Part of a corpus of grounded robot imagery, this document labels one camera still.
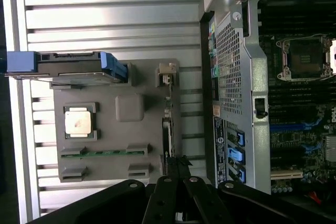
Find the white expansion slot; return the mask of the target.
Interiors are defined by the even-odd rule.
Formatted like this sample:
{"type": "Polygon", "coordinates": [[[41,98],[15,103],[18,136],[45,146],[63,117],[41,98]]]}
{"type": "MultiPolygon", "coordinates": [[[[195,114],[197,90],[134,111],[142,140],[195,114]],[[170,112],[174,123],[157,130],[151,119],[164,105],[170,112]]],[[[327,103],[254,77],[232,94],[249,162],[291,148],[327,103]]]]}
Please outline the white expansion slot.
{"type": "Polygon", "coordinates": [[[271,180],[297,179],[302,178],[303,172],[300,170],[274,170],[271,171],[271,180]]]}

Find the silver CPU chip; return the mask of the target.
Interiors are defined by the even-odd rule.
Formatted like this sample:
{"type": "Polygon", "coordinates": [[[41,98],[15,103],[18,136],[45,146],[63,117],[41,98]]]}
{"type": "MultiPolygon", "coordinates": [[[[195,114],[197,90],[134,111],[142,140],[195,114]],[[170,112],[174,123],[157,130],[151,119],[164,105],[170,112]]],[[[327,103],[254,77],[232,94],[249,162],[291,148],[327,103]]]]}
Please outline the silver CPU chip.
{"type": "Polygon", "coordinates": [[[88,138],[92,133],[91,112],[85,107],[69,107],[65,111],[66,138],[88,138]]]}

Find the hard disk in blue caddy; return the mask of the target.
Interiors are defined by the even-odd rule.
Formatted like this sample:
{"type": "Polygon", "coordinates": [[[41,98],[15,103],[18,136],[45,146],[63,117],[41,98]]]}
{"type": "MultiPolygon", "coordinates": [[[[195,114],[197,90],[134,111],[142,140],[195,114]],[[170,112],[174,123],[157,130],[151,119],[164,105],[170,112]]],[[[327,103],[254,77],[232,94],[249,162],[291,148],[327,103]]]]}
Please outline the hard disk in blue caddy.
{"type": "Polygon", "coordinates": [[[128,66],[104,51],[57,54],[9,51],[5,75],[33,79],[57,86],[127,83],[128,66]]]}

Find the silver chipset heat sink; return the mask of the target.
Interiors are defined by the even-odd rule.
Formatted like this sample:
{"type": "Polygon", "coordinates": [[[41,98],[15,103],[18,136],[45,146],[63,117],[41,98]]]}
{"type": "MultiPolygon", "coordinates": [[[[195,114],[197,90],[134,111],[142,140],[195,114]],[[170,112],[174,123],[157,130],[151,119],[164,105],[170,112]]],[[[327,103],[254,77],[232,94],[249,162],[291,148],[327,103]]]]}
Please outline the silver chipset heat sink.
{"type": "Polygon", "coordinates": [[[326,136],[325,158],[329,162],[336,162],[336,135],[326,136]]]}

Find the grey parts rack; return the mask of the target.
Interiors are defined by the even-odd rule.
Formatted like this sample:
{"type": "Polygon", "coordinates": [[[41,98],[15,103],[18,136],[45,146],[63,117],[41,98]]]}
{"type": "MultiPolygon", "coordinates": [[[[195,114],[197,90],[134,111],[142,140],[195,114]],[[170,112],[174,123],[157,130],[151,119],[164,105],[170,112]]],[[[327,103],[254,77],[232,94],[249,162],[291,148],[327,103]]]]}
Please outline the grey parts rack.
{"type": "Polygon", "coordinates": [[[111,179],[148,179],[166,174],[162,118],[165,87],[158,87],[160,63],[176,64],[173,85],[174,155],[182,154],[179,62],[176,59],[129,60],[127,83],[62,86],[54,90],[58,176],[62,183],[111,179]],[[88,138],[66,138],[65,111],[85,107],[91,112],[88,138]],[[146,155],[64,158],[63,149],[146,150],[146,155]]]}

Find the loose green RAM stick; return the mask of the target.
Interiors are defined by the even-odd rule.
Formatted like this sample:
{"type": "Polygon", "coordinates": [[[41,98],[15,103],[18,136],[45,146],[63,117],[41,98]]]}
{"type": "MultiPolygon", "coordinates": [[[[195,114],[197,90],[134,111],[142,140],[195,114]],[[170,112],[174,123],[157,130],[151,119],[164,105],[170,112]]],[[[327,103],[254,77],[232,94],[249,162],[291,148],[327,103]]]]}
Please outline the loose green RAM stick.
{"type": "Polygon", "coordinates": [[[72,148],[63,149],[60,152],[60,156],[64,158],[85,158],[85,157],[98,157],[98,156],[116,156],[116,155],[146,155],[146,150],[103,150],[103,151],[92,151],[87,148],[72,148]]]}

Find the black open PC case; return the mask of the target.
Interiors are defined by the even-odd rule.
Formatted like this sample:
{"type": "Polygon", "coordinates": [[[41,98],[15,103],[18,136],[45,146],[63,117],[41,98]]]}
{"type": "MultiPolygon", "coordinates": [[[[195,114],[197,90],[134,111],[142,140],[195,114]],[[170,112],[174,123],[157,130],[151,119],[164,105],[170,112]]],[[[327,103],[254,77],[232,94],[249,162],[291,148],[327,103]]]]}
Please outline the black open PC case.
{"type": "Polygon", "coordinates": [[[261,1],[336,0],[199,4],[207,174],[215,186],[235,180],[272,194],[269,116],[258,119],[255,113],[256,98],[265,99],[268,112],[268,60],[259,44],[261,1]]]}

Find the green motherboard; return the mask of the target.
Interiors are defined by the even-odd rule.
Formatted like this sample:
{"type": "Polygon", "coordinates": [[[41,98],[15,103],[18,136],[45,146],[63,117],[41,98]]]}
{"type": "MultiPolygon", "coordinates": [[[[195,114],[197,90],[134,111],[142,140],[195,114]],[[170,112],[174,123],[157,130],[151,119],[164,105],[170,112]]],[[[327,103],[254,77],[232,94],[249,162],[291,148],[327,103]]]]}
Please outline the green motherboard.
{"type": "Polygon", "coordinates": [[[274,195],[303,195],[319,205],[336,199],[336,162],[325,158],[326,136],[336,135],[336,75],[323,81],[285,82],[276,75],[281,71],[280,48],[284,38],[315,34],[336,39],[336,1],[306,2],[290,5],[261,1],[258,19],[259,44],[268,60],[268,116],[274,124],[312,123],[311,130],[270,132],[270,167],[274,170],[300,170],[302,178],[271,180],[274,195]],[[322,142],[310,154],[301,150],[272,149],[272,143],[322,142]]]}

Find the metal socket cover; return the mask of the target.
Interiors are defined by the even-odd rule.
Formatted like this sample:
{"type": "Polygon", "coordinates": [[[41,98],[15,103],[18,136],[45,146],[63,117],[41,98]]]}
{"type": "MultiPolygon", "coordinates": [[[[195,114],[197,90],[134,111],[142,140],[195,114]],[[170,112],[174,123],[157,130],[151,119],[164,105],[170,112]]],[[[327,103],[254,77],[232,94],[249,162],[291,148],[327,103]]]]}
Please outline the metal socket cover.
{"type": "Polygon", "coordinates": [[[326,57],[327,62],[330,64],[332,72],[336,75],[336,39],[332,41],[329,53],[326,57]]]}

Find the expansion slot with blue latch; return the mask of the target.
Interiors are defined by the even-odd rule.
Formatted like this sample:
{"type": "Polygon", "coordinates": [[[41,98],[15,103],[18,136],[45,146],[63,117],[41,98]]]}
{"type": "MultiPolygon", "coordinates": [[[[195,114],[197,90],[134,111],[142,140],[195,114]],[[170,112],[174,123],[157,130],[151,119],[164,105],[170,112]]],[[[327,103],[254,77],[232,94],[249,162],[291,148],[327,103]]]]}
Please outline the expansion slot with blue latch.
{"type": "Polygon", "coordinates": [[[281,142],[281,143],[272,143],[272,149],[281,149],[281,150],[301,150],[306,154],[310,154],[316,150],[319,150],[322,147],[322,142],[317,141],[315,143],[304,143],[304,142],[281,142]]]}

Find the CPU socket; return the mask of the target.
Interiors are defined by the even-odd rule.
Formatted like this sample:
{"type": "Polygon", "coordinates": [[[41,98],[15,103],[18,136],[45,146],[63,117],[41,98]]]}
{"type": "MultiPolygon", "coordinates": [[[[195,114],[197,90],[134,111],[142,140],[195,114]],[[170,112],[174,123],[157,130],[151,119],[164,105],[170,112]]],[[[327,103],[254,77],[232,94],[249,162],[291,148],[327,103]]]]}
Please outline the CPU socket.
{"type": "Polygon", "coordinates": [[[332,41],[326,35],[284,38],[280,48],[281,71],[276,78],[285,82],[323,81],[333,77],[330,64],[332,41]]]}

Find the black case lock switch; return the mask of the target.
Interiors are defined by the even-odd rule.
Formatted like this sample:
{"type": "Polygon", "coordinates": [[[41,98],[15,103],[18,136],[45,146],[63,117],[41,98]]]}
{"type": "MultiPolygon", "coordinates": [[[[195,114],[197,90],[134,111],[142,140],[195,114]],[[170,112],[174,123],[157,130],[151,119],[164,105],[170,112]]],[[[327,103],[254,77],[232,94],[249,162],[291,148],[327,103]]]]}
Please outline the black case lock switch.
{"type": "Polygon", "coordinates": [[[258,119],[263,119],[268,116],[264,98],[255,99],[255,113],[256,113],[256,118],[258,119]]]}

